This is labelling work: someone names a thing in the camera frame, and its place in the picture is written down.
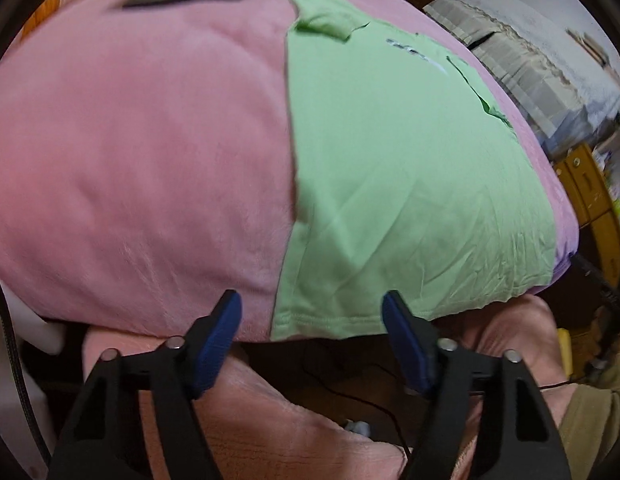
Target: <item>silver bolt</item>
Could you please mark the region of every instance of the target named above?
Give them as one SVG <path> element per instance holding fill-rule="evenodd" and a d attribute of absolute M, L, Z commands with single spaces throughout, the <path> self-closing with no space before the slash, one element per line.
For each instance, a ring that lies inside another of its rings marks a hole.
<path fill-rule="evenodd" d="M 506 350 L 503 352 L 503 357 L 511 363 L 520 363 L 523 360 L 521 354 L 516 350 Z"/>
<path fill-rule="evenodd" d="M 185 344 L 186 344 L 186 340 L 180 335 L 173 335 L 165 342 L 165 346 L 167 346 L 168 348 L 172 350 L 179 349 Z"/>
<path fill-rule="evenodd" d="M 102 361 L 113 361 L 119 357 L 119 350 L 116 348 L 106 348 L 103 352 L 101 352 L 100 359 Z"/>
<path fill-rule="evenodd" d="M 453 339 L 448 339 L 446 337 L 442 337 L 437 341 L 437 346 L 440 349 L 445 350 L 446 352 L 454 352 L 457 348 L 459 348 L 456 341 Z"/>

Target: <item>green object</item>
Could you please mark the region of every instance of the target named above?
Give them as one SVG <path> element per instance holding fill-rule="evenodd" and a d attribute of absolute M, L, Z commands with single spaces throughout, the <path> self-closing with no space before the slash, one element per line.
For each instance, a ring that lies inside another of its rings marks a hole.
<path fill-rule="evenodd" d="M 552 209 L 478 73 L 344 0 L 293 1 L 296 221 L 271 338 L 383 333 L 393 288 L 432 319 L 548 284 Z"/>

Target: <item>yellow object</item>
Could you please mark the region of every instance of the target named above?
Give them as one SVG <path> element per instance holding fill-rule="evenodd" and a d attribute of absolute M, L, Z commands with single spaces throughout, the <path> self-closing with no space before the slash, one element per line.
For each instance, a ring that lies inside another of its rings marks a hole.
<path fill-rule="evenodd" d="M 572 339 L 570 338 L 570 332 L 564 328 L 559 328 L 558 332 L 558 345 L 560 346 L 560 357 L 563 361 L 563 370 L 568 378 L 574 373 L 574 367 L 572 364 Z"/>

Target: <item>yellow wooden furniture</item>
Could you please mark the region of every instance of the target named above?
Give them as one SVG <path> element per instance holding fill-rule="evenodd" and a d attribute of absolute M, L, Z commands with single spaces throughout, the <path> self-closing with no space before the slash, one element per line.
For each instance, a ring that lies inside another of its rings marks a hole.
<path fill-rule="evenodd" d="M 577 146 L 554 171 L 565 188 L 581 229 L 590 228 L 596 242 L 603 275 L 612 285 L 620 280 L 620 224 L 614 213 L 592 151 L 586 144 Z"/>

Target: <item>white cloth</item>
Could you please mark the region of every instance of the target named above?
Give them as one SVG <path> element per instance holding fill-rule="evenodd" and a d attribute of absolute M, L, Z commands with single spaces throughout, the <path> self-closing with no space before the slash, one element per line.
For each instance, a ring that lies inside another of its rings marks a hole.
<path fill-rule="evenodd" d="M 620 109 L 620 88 L 564 30 L 519 0 L 461 0 L 512 27 L 539 48 L 576 87 L 595 130 Z"/>

